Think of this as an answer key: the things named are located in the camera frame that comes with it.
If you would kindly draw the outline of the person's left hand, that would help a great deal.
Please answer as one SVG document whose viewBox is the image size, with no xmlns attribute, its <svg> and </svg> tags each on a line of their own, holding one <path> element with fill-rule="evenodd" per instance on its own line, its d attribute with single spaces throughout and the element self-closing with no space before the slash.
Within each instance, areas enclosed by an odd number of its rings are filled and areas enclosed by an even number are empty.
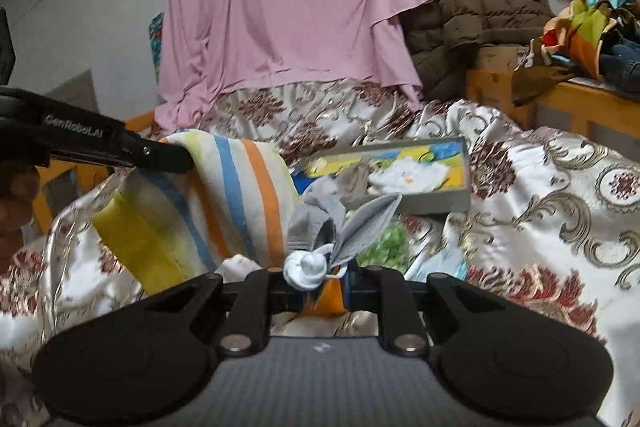
<svg viewBox="0 0 640 427">
<path fill-rule="evenodd" d="M 1 163 L 0 269 L 8 271 L 12 256 L 24 245 L 22 229 L 32 221 L 32 202 L 40 176 L 35 166 L 14 161 Z"/>
</svg>

